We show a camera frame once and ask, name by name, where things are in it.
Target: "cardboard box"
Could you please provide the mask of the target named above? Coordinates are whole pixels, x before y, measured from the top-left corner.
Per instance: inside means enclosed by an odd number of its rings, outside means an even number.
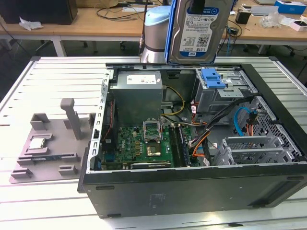
[[[290,27],[296,31],[307,31],[307,23],[302,20],[296,20],[292,22]]]
[[[276,1],[275,6],[278,6],[278,13],[303,14],[306,5],[298,1]]]

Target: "red cable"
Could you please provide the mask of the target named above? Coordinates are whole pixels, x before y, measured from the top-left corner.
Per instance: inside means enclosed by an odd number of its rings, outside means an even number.
[[[107,131],[107,133],[106,133],[106,135],[105,135],[105,137],[103,138],[102,141],[105,141],[105,139],[106,139],[108,133],[109,133],[110,130],[111,130],[112,124],[113,124],[113,101],[111,102],[111,123],[110,123],[110,127],[109,127],[109,130]]]

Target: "yellow wire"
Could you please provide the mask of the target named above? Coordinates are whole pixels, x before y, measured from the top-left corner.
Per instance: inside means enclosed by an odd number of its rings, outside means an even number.
[[[177,111],[177,112],[173,112],[173,113],[170,113],[170,114],[161,114],[161,115],[163,115],[163,116],[171,116],[171,115],[176,115],[176,114],[181,113],[181,111],[184,109],[184,103],[185,103],[185,101],[183,100],[183,97],[182,97],[182,96],[180,95],[180,93],[178,93],[174,88],[172,88],[172,87],[170,87],[170,86],[167,86],[166,88],[172,89],[172,90],[181,98],[181,100],[182,100],[182,107],[181,107],[181,109],[180,109],[179,111]]]

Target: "barcode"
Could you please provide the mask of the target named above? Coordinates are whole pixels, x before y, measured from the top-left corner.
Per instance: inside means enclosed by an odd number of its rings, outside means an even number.
[[[197,41],[196,47],[206,47],[209,40],[209,34],[202,34]]]

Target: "blue plastic latch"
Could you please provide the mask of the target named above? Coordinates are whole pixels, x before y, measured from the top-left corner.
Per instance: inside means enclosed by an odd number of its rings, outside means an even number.
[[[201,69],[202,78],[207,83],[208,89],[224,89],[226,85],[221,81],[221,75],[219,75],[215,69]]]

